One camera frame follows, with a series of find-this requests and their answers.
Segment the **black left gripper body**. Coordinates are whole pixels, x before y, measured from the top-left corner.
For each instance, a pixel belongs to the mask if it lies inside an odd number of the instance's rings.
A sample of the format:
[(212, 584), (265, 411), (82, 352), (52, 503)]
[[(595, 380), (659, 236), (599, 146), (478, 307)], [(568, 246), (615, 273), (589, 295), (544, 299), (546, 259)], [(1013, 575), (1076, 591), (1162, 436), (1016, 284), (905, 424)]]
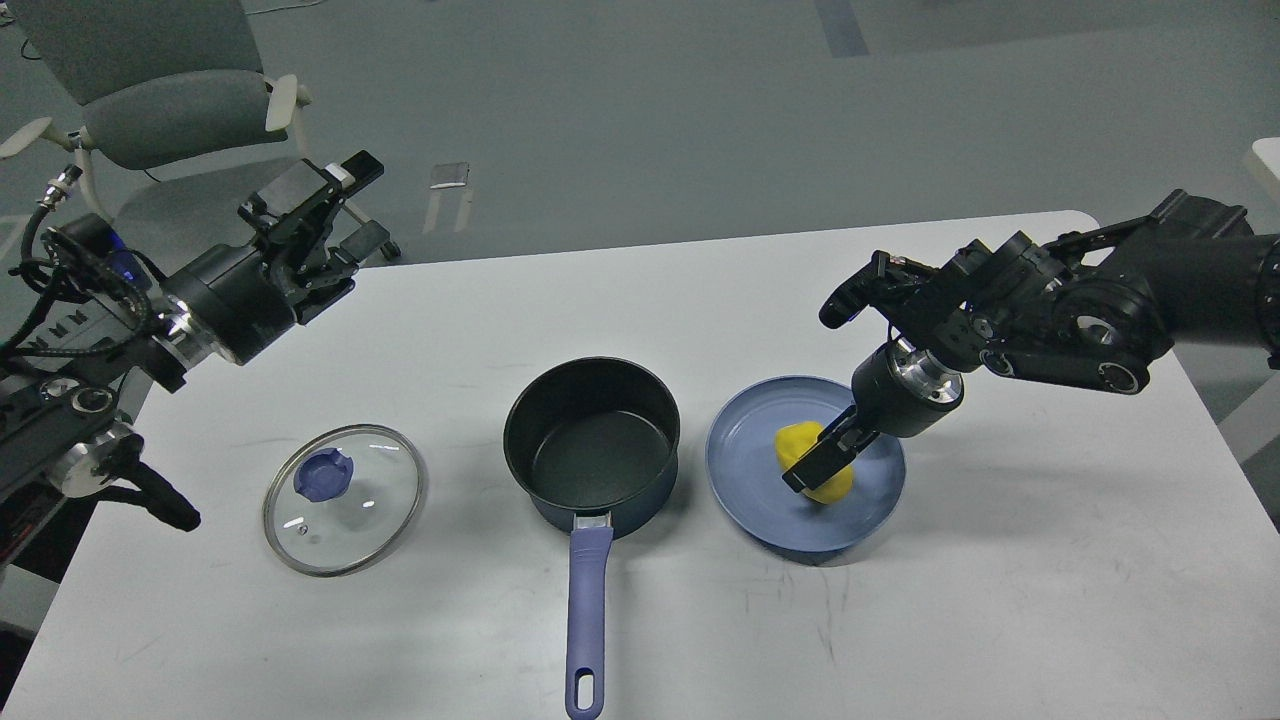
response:
[(337, 300), (337, 284), (302, 281), (280, 251), (219, 243), (161, 287), (230, 363), (244, 365)]

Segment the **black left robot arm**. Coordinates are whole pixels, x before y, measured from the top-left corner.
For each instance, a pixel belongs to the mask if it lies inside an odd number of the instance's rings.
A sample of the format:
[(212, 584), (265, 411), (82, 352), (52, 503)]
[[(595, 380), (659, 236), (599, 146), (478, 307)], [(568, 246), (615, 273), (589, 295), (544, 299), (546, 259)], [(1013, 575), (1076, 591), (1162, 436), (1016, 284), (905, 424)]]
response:
[(13, 274), (37, 293), (3, 341), (3, 565), (9, 566), (70, 501), (125, 503), (178, 530), (198, 510), (142, 452), (122, 407), (129, 374), (177, 392), (205, 359), (244, 365), (355, 288), (376, 252), (397, 258), (389, 231), (358, 222), (339, 243), (337, 215), (383, 177), (367, 151), (320, 167), (294, 161), (239, 206), (251, 229), (163, 272), (116, 241), (108, 222), (44, 219), (81, 177), (68, 167), (47, 188)]

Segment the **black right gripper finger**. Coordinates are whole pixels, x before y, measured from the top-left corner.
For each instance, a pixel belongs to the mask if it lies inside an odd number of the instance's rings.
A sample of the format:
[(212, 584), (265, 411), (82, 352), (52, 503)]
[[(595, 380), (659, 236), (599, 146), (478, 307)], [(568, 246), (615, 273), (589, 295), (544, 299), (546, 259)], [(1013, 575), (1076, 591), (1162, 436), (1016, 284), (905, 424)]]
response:
[(852, 404), (819, 433), (815, 451), (824, 460), (854, 461), (868, 445), (869, 428), (861, 419), (860, 406)]
[(788, 471), (782, 473), (783, 483), (794, 492), (803, 487), (815, 489), (841, 468), (852, 465), (854, 461), (831, 461), (819, 457), (815, 445), (806, 451)]

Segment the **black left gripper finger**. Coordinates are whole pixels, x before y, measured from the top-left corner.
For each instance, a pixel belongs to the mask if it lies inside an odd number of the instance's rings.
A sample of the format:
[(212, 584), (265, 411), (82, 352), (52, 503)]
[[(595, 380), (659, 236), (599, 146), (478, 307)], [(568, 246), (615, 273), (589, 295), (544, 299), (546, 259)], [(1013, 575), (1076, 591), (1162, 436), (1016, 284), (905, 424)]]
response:
[(265, 254), (307, 261), (332, 233), (334, 215), (384, 173), (384, 164), (367, 151), (325, 167), (303, 158), (253, 191), (238, 217)]
[(375, 252), (393, 255), (389, 231), (378, 222), (364, 223), (335, 247), (324, 249), (320, 259), (291, 274), (291, 307), (294, 320), (307, 325), (355, 288), (355, 274)]

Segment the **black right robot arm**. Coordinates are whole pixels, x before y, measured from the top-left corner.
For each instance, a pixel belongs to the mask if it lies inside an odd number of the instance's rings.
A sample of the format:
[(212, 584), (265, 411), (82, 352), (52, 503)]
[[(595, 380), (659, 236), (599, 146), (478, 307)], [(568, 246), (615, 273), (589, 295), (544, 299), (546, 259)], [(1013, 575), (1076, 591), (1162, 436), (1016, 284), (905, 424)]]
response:
[(1174, 190), (1152, 211), (1038, 245), (960, 247), (942, 266), (873, 252), (819, 310), (872, 309), (890, 337), (852, 373), (850, 405), (782, 482), (814, 491), (882, 436), (919, 436), (960, 406), (965, 374), (1135, 395), (1178, 343), (1257, 347), (1277, 368), (1277, 236), (1247, 211)]

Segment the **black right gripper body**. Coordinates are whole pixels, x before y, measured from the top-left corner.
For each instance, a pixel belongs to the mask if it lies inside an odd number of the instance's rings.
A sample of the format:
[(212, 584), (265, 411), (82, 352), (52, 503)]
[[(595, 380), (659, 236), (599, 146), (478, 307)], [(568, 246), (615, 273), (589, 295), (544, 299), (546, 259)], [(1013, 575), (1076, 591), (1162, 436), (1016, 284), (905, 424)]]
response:
[(902, 341), (883, 342), (854, 370), (850, 387), (858, 427), (897, 438), (919, 436), (965, 398), (960, 373)]

